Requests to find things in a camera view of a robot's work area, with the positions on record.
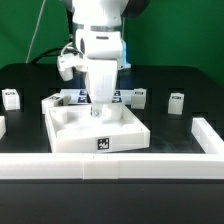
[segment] white tray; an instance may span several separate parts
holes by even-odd
[[[91,105],[48,108],[45,122],[52,152],[101,153],[149,147],[150,131],[123,104],[105,104],[102,116]]]

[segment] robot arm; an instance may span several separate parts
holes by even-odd
[[[78,55],[62,54],[58,69],[72,79],[72,67],[85,73],[84,81],[93,104],[111,103],[117,71],[123,67],[124,45],[117,27],[121,17],[136,17],[149,0],[61,0],[73,13],[73,46]]]

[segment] black tabletop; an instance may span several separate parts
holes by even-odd
[[[132,110],[150,129],[138,152],[203,153],[191,135],[203,116],[223,136],[224,91],[190,67],[140,67],[118,75],[117,89],[147,89],[144,110]],[[41,99],[61,88],[84,88],[80,74],[63,82],[55,65],[13,64],[0,70],[0,88],[16,89],[21,109],[5,111],[0,152],[51,153]],[[170,93],[185,94],[183,115],[168,115]],[[1,223],[223,223],[218,180],[1,180]]]
[[[64,82],[56,65],[12,64],[0,70],[0,89],[16,89],[21,109],[6,111],[0,98],[0,115],[6,119],[6,134],[0,152],[50,153],[41,100],[61,89],[85,88],[81,74]],[[224,134],[224,90],[201,71],[184,66],[133,66],[120,71],[116,89],[147,89],[144,110],[132,112],[151,131],[150,147],[136,153],[204,153],[191,134],[193,117],[204,117],[217,133]],[[168,114],[171,93],[183,93],[182,115]]]

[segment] small white block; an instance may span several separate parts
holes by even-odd
[[[2,90],[2,99],[6,110],[20,109],[19,95],[15,89]]]
[[[184,94],[171,93],[168,106],[168,114],[181,115],[184,106]]]
[[[5,117],[0,116],[0,139],[5,134],[6,128],[5,128]]]
[[[131,97],[131,108],[144,109],[146,103],[146,89],[134,89]]]
[[[67,106],[70,100],[70,95],[66,95],[63,93],[55,93],[54,95],[49,96],[41,101],[42,113],[46,113],[46,108]]]

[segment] green background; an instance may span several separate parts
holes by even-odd
[[[41,4],[1,2],[0,67],[26,61]],[[224,87],[223,0],[151,0],[141,16],[126,21],[125,40],[131,64],[194,66]],[[64,7],[47,0],[31,59],[67,42]]]

